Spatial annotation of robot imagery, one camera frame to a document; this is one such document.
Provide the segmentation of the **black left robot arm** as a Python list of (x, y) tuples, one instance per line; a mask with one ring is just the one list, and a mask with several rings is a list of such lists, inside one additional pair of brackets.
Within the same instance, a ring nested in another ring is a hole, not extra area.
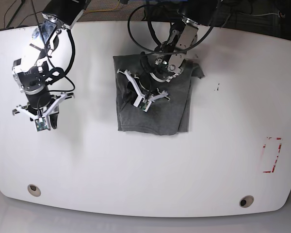
[(157, 45), (154, 50), (142, 46), (133, 37), (130, 23), (134, 13), (130, 14), (128, 33), (134, 44), (143, 49), (140, 65), (150, 81), (168, 83), (184, 72), (186, 63), (190, 61), (188, 51), (201, 44), (213, 30), (223, 3), (222, 0), (188, 0), (180, 3), (177, 13), (181, 20), (170, 24), (169, 36), (164, 42), (157, 38), (150, 18), (153, 9), (159, 8), (159, 5), (144, 4), (142, 7), (148, 12), (147, 26)]

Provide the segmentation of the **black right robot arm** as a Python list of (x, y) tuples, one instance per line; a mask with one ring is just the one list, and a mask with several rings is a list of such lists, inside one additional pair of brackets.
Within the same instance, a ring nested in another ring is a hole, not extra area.
[[(59, 105), (74, 97), (73, 90), (49, 90), (49, 85), (66, 78), (74, 63), (76, 48), (71, 29), (89, 5), (88, 0), (52, 0), (44, 8), (43, 23), (33, 31), (22, 58), (15, 60), (13, 78), (20, 92), (27, 97), (25, 106), (18, 105), (12, 114), (27, 115), (36, 131), (57, 128)], [(65, 30), (71, 43), (71, 58), (66, 69), (56, 67), (50, 58), (59, 44), (59, 34)]]

